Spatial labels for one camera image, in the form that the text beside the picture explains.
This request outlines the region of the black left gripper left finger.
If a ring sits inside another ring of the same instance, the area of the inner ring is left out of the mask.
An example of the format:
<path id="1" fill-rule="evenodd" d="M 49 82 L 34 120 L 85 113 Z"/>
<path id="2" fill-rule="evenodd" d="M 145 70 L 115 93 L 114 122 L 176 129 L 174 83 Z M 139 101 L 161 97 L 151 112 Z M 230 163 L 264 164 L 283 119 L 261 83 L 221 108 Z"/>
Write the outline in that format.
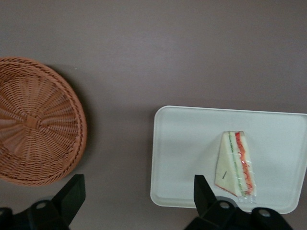
<path id="1" fill-rule="evenodd" d="M 67 225 L 70 225 L 86 198 L 85 178 L 75 174 L 52 198 L 52 203 Z"/>

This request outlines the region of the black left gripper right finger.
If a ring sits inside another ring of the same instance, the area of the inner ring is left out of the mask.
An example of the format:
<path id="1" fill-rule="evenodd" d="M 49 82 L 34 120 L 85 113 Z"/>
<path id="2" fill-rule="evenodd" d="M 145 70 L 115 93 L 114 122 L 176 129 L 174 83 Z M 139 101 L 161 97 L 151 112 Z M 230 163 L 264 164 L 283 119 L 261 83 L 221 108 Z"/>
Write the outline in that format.
<path id="1" fill-rule="evenodd" d="M 194 176 L 194 203 L 201 218 L 212 218 L 217 199 L 203 175 Z"/>

